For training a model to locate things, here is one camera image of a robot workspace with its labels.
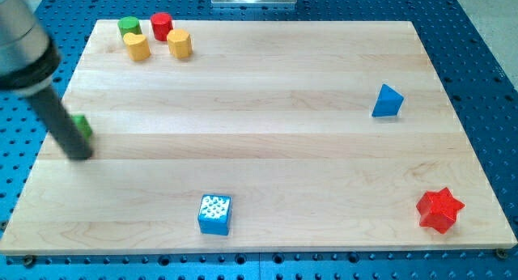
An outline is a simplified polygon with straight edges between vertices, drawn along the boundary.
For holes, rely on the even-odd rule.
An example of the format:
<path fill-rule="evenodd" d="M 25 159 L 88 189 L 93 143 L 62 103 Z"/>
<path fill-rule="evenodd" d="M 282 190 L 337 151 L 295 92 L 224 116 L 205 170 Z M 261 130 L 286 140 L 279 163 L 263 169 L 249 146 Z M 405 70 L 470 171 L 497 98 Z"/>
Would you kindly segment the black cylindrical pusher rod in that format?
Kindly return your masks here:
<path fill-rule="evenodd" d="M 68 159 L 85 160 L 92 156 L 89 142 L 51 86 L 27 96 L 26 99 Z"/>

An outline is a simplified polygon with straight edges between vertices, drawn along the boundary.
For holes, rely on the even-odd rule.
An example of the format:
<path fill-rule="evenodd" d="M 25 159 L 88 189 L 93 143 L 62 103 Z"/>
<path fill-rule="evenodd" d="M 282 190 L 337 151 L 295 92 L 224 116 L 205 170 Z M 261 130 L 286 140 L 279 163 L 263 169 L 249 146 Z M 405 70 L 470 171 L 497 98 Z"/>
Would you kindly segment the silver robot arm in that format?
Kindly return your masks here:
<path fill-rule="evenodd" d="M 1 0 L 1 89 L 24 97 L 68 159 L 89 159 L 89 142 L 52 89 L 60 61 L 25 0 Z"/>

